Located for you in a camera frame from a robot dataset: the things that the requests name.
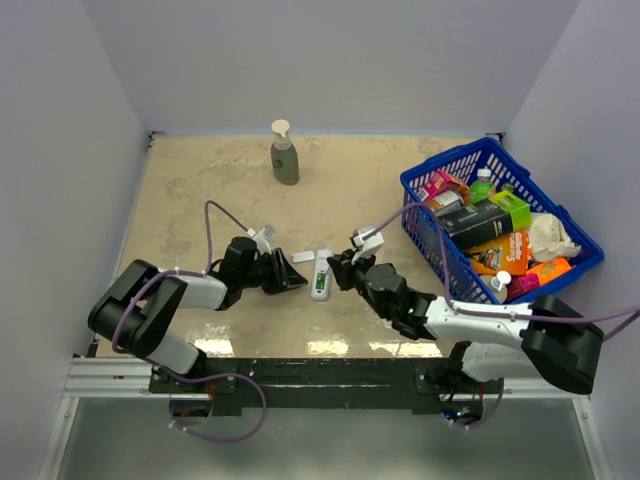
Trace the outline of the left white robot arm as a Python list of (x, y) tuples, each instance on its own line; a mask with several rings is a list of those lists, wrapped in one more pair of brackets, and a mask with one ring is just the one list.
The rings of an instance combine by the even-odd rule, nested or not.
[(177, 310), (226, 311), (246, 289), (277, 295), (307, 284), (280, 248), (261, 253), (255, 240), (235, 237), (205, 273), (133, 261), (93, 306), (87, 323), (118, 352), (172, 371), (177, 386), (196, 392), (207, 380), (206, 355), (169, 330)]

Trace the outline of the white remote control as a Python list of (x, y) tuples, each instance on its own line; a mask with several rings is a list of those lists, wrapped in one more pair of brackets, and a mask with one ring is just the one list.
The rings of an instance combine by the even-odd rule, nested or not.
[(310, 298), (315, 302), (326, 302), (330, 295), (332, 270), (329, 259), (333, 252), (329, 249), (320, 249), (316, 252)]

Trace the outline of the white battery cover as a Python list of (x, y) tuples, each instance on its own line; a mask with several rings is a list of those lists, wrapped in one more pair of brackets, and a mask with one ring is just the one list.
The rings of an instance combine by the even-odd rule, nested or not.
[(313, 261), (315, 259), (315, 252), (314, 251), (298, 252), (293, 254), (291, 259), (294, 264)]

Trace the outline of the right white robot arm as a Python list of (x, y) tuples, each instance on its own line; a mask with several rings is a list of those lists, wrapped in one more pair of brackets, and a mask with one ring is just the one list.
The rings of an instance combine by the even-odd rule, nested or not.
[(593, 390), (604, 334), (554, 296), (506, 306), (449, 301), (411, 288), (374, 256), (346, 250), (328, 264), (341, 290), (355, 290), (402, 336), (455, 341), (445, 379), (456, 392), (506, 378), (542, 378), (577, 395)]

